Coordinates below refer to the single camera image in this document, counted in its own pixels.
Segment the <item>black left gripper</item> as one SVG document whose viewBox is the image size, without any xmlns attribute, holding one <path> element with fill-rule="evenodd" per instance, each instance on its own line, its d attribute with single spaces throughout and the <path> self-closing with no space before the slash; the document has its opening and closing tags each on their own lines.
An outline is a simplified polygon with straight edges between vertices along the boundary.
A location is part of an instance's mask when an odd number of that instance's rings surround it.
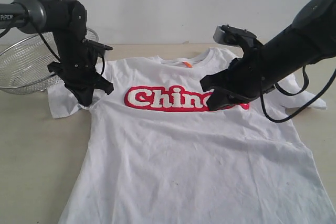
<svg viewBox="0 0 336 224">
<path fill-rule="evenodd" d="M 92 104 L 94 88 L 110 95 L 114 86 L 96 70 L 97 59 L 102 58 L 105 51 L 89 48 L 82 41 L 56 39 L 60 59 L 50 63 L 48 70 L 64 81 L 65 88 L 75 96 L 79 104 L 89 106 Z"/>
</svg>

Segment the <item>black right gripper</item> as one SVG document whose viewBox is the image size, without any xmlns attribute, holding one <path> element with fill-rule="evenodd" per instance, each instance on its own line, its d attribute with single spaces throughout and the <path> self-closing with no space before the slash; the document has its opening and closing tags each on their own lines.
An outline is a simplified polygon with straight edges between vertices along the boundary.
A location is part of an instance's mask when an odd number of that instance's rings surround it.
<svg viewBox="0 0 336 224">
<path fill-rule="evenodd" d="M 234 59 L 227 70 L 208 74 L 200 80 L 202 90 L 214 89 L 207 100 L 210 111 L 249 103 L 274 88 L 278 82 L 278 43 L 261 44 L 241 40 L 242 58 Z"/>
</svg>

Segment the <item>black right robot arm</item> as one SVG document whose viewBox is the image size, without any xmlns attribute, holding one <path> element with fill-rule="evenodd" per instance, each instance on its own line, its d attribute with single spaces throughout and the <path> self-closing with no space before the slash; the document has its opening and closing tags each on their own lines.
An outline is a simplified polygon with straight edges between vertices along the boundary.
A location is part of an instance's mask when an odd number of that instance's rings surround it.
<svg viewBox="0 0 336 224">
<path fill-rule="evenodd" d="M 311 0 L 265 44 L 252 32 L 229 25 L 218 26 L 213 38 L 240 47 L 244 55 L 200 80 L 203 91 L 213 92 L 206 102 L 211 111 L 256 100 L 298 69 L 334 57 L 335 0 Z"/>
</svg>

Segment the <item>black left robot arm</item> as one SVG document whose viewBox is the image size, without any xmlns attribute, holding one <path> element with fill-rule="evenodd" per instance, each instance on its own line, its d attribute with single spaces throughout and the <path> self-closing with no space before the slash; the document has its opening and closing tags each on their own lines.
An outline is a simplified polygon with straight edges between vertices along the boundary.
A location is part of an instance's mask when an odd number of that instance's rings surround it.
<svg viewBox="0 0 336 224">
<path fill-rule="evenodd" d="M 29 94 L 61 80 L 81 105 L 95 90 L 110 94 L 113 84 L 96 70 L 112 47 L 87 38 L 87 11 L 76 0 L 14 0 L 1 4 L 1 36 L 11 29 L 26 39 L 1 52 L 1 90 Z"/>
</svg>

